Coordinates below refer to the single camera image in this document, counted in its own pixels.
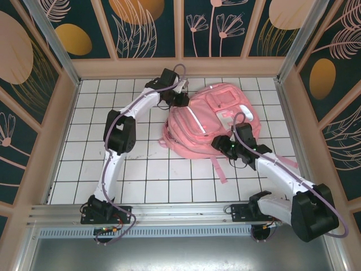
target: backpack strap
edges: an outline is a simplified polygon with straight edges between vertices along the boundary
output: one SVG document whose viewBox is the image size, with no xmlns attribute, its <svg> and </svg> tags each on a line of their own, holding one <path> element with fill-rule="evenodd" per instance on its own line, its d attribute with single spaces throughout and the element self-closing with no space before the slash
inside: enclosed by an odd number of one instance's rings
<svg viewBox="0 0 361 271">
<path fill-rule="evenodd" d="M 221 180 L 221 183 L 228 182 L 227 178 L 226 178 L 226 175 L 224 175 L 224 172 L 223 172 L 221 166 L 219 165 L 219 162 L 218 162 L 217 158 L 215 156 L 212 156 L 210 158 L 210 161 L 212 162 L 213 167 L 215 169 L 215 172 L 217 173 L 219 179 Z"/>
</svg>

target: reflective strip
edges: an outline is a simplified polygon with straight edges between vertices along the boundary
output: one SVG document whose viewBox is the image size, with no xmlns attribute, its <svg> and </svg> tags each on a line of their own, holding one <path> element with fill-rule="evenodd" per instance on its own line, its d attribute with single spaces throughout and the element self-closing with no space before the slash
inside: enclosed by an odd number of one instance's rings
<svg viewBox="0 0 361 271">
<path fill-rule="evenodd" d="M 196 115 L 194 115 L 193 111 L 191 110 L 191 108 L 189 106 L 187 106 L 189 112 L 192 114 L 194 120 L 197 122 L 198 126 L 199 126 L 199 129 L 201 129 L 202 133 L 205 134 L 205 130 L 203 129 L 201 123 L 199 122 L 199 120 L 197 119 Z"/>
</svg>

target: metal frame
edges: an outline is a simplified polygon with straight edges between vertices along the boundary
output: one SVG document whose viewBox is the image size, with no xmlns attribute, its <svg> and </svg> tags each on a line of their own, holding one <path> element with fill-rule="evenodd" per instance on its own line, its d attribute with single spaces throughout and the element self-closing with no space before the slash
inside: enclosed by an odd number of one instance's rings
<svg viewBox="0 0 361 271">
<path fill-rule="evenodd" d="M 54 160 L 54 163 L 52 165 L 52 168 L 51 168 L 51 172 L 52 174 L 49 175 L 49 178 L 48 178 L 48 181 L 47 181 L 47 188 L 46 188 L 46 193 L 44 193 L 42 199 L 41 199 L 41 202 L 44 202 L 45 204 L 47 203 L 48 201 L 48 198 L 49 198 L 49 192 L 50 192 L 50 189 L 51 189 L 51 185 L 53 183 L 53 180 L 55 180 L 56 178 L 56 174 L 57 174 L 57 166 L 59 165 L 59 161 L 61 159 L 61 155 L 62 155 L 62 151 L 64 149 L 64 145 L 65 145 L 65 140 L 67 138 L 67 135 L 68 135 L 68 130 L 69 130 L 69 127 L 71 125 L 71 122 L 72 122 L 72 116 L 74 114 L 74 110 L 75 110 L 75 105 L 77 103 L 77 97 L 78 97 L 78 94 L 80 92 L 80 88 L 81 88 L 81 84 L 78 84 L 75 86 L 75 91 L 73 93 L 73 96 L 72 96 L 72 104 L 71 106 L 69 107 L 69 110 L 68 110 L 68 113 L 67 113 L 67 118 L 66 118 L 66 122 L 65 122 L 65 127 L 63 129 L 63 135 L 61 137 L 61 143 L 59 144 L 59 147 L 58 147 L 58 150 L 57 150 L 57 156 L 56 156 L 56 159 Z"/>
<path fill-rule="evenodd" d="M 54 53 L 58 57 L 59 61 L 63 65 L 64 69 L 68 72 L 69 77 L 73 81 L 73 83 L 78 86 L 79 85 L 79 76 L 73 66 L 73 63 L 65 51 L 63 45 L 61 44 L 60 40 L 58 39 L 54 28 L 52 27 L 51 23 L 47 19 L 40 3 L 34 0 L 23 0 L 24 4 L 29 10 L 31 16 L 39 26 L 42 34 L 45 36 L 46 40 L 48 41 L 49 45 L 53 49 Z"/>
<path fill-rule="evenodd" d="M 166 227 L 185 230 L 193 229 L 217 229 L 224 230 L 220 234 L 196 233 L 194 236 L 218 236 L 218 235 L 250 235 L 250 225 L 264 224 L 259 222 L 232 222 L 231 215 L 224 209 L 228 203 L 179 203 L 179 204 L 132 204 L 132 213 L 137 217 L 136 228 L 139 229 L 165 229 Z M 38 205 L 33 206 L 27 219 L 25 238 L 21 244 L 16 265 L 13 271 L 30 270 L 33 257 L 42 230 L 53 228 L 57 231 L 94 229 L 93 225 L 80 224 L 80 204 L 69 205 Z M 109 225 L 97 225 L 97 228 Z M 232 229 L 241 229 L 238 232 L 226 232 Z M 68 238 L 77 238 L 76 234 Z"/>
<path fill-rule="evenodd" d="M 327 8 L 328 2 L 329 0 L 314 1 L 311 11 L 308 14 L 307 18 L 305 19 L 305 23 L 301 27 L 300 31 L 298 31 L 296 38 L 294 39 L 285 57 L 283 65 L 280 68 L 278 74 L 278 81 L 280 83 L 284 82 L 290 70 L 293 68 L 298 56 L 302 52 L 303 48 L 307 44 L 307 41 L 311 37 L 312 32 L 316 28 L 320 17 Z"/>
<path fill-rule="evenodd" d="M 292 112 L 292 109 L 289 106 L 287 93 L 283 87 L 282 82 L 280 82 L 277 78 L 275 78 L 274 81 L 280 99 L 280 104 L 285 115 L 285 121 L 290 133 L 292 145 L 296 152 L 301 175 L 307 180 L 313 180 L 314 178 L 312 175 L 311 167 L 308 160 L 305 158 L 306 157 L 305 148 L 302 144 L 300 132 L 298 131 L 297 126 L 295 125 L 296 121 L 294 119 L 294 114 Z M 323 236 L 323 238 L 334 269 L 337 271 L 351 270 L 341 240 L 337 238 L 331 238 L 325 235 Z"/>
<path fill-rule="evenodd" d="M 297 157 L 299 158 L 301 174 L 311 180 L 312 175 L 308 161 L 304 157 L 304 147 L 300 141 L 300 134 L 295 126 L 292 109 L 289 107 L 288 98 L 284 91 L 282 83 L 286 79 L 289 71 L 292 69 L 297 57 L 305 46 L 313 29 L 318 23 L 319 15 L 324 11 L 329 0 L 315 1 L 310 14 L 308 15 L 304 26 L 298 32 L 289 53 L 286 56 L 285 62 L 280 69 L 278 79 L 275 79 L 276 89 L 280 98 L 280 103 L 285 114 L 285 120 L 290 131 L 290 137 L 295 148 Z M 79 84 L 78 76 L 72 66 L 68 54 L 63 49 L 58 40 L 54 29 L 50 22 L 46 19 L 40 5 L 31 0 L 24 0 L 30 13 L 33 15 L 35 21 L 39 25 L 41 31 L 44 33 L 52 46 L 56 55 L 64 68 L 68 71 L 72 80 L 76 85 Z M 74 103 L 69 111 L 68 121 L 64 129 L 64 137 L 69 126 L 72 112 L 74 110 Z M 137 228 L 142 229 L 157 229 L 160 227 L 216 227 L 229 228 L 230 226 L 246 227 L 251 224 L 264 224 L 264 222 L 232 222 L 231 215 L 224 212 L 224 208 L 230 203 L 187 203 L 187 204 L 132 204 L 133 213 L 137 217 Z M 44 228 L 48 230 L 87 230 L 93 229 L 92 225 L 80 224 L 80 205 L 42 205 L 33 206 L 30 215 L 27 219 L 27 229 L 25 238 L 21 244 L 20 253 L 18 254 L 16 266 L 13 270 L 29 270 L 39 238 L 41 237 Z M 328 249 L 332 264 L 335 270 L 350 270 L 345 251 L 342 243 L 338 239 L 324 237 L 325 246 Z"/>
</svg>

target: orange circle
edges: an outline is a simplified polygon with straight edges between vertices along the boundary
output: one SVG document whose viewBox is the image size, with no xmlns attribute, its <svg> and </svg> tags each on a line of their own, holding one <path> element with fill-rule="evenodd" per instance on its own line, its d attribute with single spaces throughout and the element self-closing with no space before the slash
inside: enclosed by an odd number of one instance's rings
<svg viewBox="0 0 361 271">
<path fill-rule="evenodd" d="M 109 4 L 116 15 L 129 24 L 147 23 L 147 19 L 141 19 L 144 15 L 147 16 L 146 11 L 149 11 L 155 21 L 164 10 L 164 0 L 109 0 Z"/>
</svg>

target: pink flower illustration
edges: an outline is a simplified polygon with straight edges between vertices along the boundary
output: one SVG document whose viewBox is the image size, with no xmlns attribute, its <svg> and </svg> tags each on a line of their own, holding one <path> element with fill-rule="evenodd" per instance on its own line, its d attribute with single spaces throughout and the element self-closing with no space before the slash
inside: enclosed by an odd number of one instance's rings
<svg viewBox="0 0 361 271">
<path fill-rule="evenodd" d="M 214 16 L 214 9 L 216 7 L 221 6 L 236 6 L 246 4 L 248 0 L 210 0 L 210 4 L 212 5 L 212 14 L 210 16 L 210 28 L 209 28 L 209 56 L 212 56 L 212 26 L 213 26 L 213 16 Z"/>
<path fill-rule="evenodd" d="M 219 56 L 222 56 L 222 42 L 224 38 L 236 37 L 244 34 L 242 15 L 229 15 L 224 20 L 224 14 L 216 17 L 218 33 L 221 38 L 221 44 L 219 46 Z"/>
<path fill-rule="evenodd" d="M 11 114 L 8 115 L 6 120 L 5 114 L 3 112 L 0 113 L 0 146 L 10 146 L 15 122 L 16 119 Z"/>
<path fill-rule="evenodd" d="M 186 17 L 186 19 L 187 19 L 188 26 L 190 27 L 190 30 L 192 32 L 194 53 L 196 54 L 196 57 L 198 57 L 197 50 L 196 50 L 196 44 L 194 41 L 194 33 L 197 31 L 203 31 L 203 30 L 208 29 L 208 24 L 206 24 L 204 15 L 195 15 L 194 18 L 192 15 L 188 15 Z"/>
<path fill-rule="evenodd" d="M 10 148 L 13 148 L 14 150 L 20 152 L 21 154 L 30 156 L 26 152 L 19 150 L 18 148 L 14 147 L 11 144 L 11 137 L 14 133 L 15 123 L 16 123 L 15 116 L 12 116 L 11 114 L 9 114 L 8 117 L 6 118 L 5 114 L 3 112 L 0 112 L 0 147 L 10 147 Z M 15 167 L 21 168 L 21 169 L 26 168 L 23 165 L 20 165 L 16 162 L 10 161 L 1 156 L 0 156 L 0 160 L 4 161 L 5 163 L 11 164 Z"/>
</svg>

